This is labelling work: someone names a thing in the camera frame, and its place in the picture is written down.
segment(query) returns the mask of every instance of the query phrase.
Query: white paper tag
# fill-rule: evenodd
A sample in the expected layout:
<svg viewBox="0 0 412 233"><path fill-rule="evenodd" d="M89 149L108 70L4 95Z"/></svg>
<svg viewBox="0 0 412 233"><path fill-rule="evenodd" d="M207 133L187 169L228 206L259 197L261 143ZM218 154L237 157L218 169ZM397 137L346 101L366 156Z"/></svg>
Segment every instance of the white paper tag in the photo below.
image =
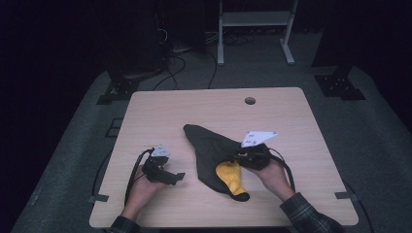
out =
<svg viewBox="0 0 412 233"><path fill-rule="evenodd" d="M162 144L155 147L152 153L153 157L160 157L160 156L170 157L170 155L171 155L170 152L167 151Z"/></svg>
<svg viewBox="0 0 412 233"><path fill-rule="evenodd" d="M249 131L242 142L242 148L254 147L278 135L277 132Z"/></svg>

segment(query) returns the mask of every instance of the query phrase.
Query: human hand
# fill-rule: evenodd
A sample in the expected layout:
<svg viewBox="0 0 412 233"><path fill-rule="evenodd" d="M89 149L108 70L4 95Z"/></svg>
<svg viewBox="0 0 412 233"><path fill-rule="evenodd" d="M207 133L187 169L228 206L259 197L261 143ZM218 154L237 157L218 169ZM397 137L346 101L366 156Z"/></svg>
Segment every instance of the human hand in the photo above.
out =
<svg viewBox="0 0 412 233"><path fill-rule="evenodd" d="M284 167L275 160L270 159L269 164L260 171L247 169L257 175L263 185L283 202L294 196L294 191L286 179Z"/></svg>
<svg viewBox="0 0 412 233"><path fill-rule="evenodd" d="M142 167L143 165L140 165L137 168L134 179L138 180L130 188L129 197L121 212L122 216L133 221L136 220L142 208L146 206L159 191L167 186L165 183L151 183L146 176L142 176L144 175Z"/></svg>

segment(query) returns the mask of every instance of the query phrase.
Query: white shelf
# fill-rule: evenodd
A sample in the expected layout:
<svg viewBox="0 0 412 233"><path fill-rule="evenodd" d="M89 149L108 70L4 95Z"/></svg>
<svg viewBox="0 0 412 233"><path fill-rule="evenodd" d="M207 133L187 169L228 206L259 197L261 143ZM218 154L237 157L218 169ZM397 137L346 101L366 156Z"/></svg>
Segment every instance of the white shelf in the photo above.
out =
<svg viewBox="0 0 412 233"><path fill-rule="evenodd" d="M223 13L223 26L288 25L290 11Z"/></svg>

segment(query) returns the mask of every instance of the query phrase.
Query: white metal frame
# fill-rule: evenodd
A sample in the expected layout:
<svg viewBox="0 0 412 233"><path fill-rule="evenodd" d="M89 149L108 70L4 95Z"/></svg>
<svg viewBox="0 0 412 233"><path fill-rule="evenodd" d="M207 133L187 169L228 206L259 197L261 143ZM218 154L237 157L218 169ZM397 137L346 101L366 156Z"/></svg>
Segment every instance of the white metal frame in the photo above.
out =
<svg viewBox="0 0 412 233"><path fill-rule="evenodd" d="M269 26L286 25L285 37L280 40L282 49L288 64L293 65L294 59L289 49L289 38L292 32L292 25L296 13L298 0L293 0L290 11L278 12L235 12L225 13L223 11L223 0L219 5L219 43L218 43L218 64L224 65L223 53L223 28L226 26Z"/></svg>

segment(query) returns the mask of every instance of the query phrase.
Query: yellow object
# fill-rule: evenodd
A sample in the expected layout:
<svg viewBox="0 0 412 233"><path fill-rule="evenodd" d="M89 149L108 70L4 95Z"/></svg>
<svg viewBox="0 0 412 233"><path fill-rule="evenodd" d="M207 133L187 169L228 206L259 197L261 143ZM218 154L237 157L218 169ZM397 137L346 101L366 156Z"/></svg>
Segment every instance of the yellow object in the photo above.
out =
<svg viewBox="0 0 412 233"><path fill-rule="evenodd" d="M224 181L233 195L246 192L240 183L240 165L236 161L226 161L216 167L216 174Z"/></svg>

